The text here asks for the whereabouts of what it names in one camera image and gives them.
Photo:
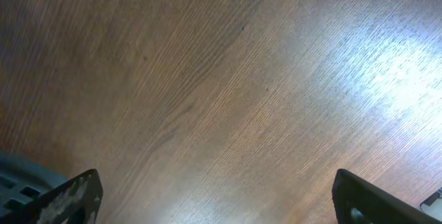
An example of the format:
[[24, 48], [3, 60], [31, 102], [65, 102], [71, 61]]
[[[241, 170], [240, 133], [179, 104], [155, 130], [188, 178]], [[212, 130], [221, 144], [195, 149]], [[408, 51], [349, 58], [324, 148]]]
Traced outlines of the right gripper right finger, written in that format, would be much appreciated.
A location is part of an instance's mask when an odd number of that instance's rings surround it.
[[338, 169], [332, 187], [338, 224], [441, 224], [346, 169]]

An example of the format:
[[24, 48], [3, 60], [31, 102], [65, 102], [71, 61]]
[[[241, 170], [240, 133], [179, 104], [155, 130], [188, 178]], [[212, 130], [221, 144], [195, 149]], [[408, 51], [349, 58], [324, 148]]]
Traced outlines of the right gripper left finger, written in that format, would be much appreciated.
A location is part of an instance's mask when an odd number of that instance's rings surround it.
[[52, 191], [1, 217], [12, 224], [95, 224], [104, 190], [96, 169], [89, 169]]

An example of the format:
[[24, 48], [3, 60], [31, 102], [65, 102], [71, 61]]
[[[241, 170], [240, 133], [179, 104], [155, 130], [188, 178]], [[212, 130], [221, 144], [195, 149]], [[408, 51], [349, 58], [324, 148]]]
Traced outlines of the grey plastic basket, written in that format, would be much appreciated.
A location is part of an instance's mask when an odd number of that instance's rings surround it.
[[1, 217], [20, 210], [66, 181], [67, 177], [53, 170], [1, 152]]

